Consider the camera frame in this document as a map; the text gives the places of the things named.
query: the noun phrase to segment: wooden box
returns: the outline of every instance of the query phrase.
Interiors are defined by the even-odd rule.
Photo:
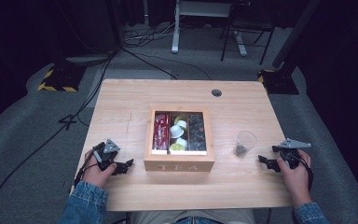
[[[186,122],[186,128],[179,133],[182,134],[180,138],[186,140],[185,149],[178,148],[176,141],[179,137],[170,132],[178,120]],[[168,137],[168,142],[164,143],[164,137]],[[151,107],[144,162],[146,171],[210,172],[214,153],[208,110],[203,107]]]

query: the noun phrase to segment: table hole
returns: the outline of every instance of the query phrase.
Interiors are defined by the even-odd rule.
[[[212,95],[215,97],[219,97],[222,95],[222,92],[220,90],[214,89],[212,90]]]

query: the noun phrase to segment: person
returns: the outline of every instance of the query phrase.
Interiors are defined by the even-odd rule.
[[[298,153],[310,167],[310,156],[302,150]],[[301,224],[328,223],[319,205],[310,197],[308,172],[305,166],[300,163],[296,169],[292,170],[283,159],[279,158],[277,162],[281,168],[284,183],[291,193],[297,222]],[[86,165],[82,180],[66,203],[59,223],[103,223],[108,198],[108,193],[103,190],[103,187],[115,171],[116,165],[111,164],[106,170],[101,171],[95,164],[97,161],[92,156],[89,164]],[[153,211],[132,212],[131,223],[253,224],[255,218],[252,209]]]

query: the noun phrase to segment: pants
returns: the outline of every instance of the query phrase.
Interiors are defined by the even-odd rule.
[[[225,224],[255,224],[252,209],[132,212],[131,224],[172,224],[184,217],[206,217]]]

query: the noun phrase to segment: sleeve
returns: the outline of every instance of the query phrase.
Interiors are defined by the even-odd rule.
[[[295,216],[300,224],[328,224],[317,203],[305,203],[295,209]]]
[[[103,223],[108,193],[80,181],[69,196],[59,223]]]

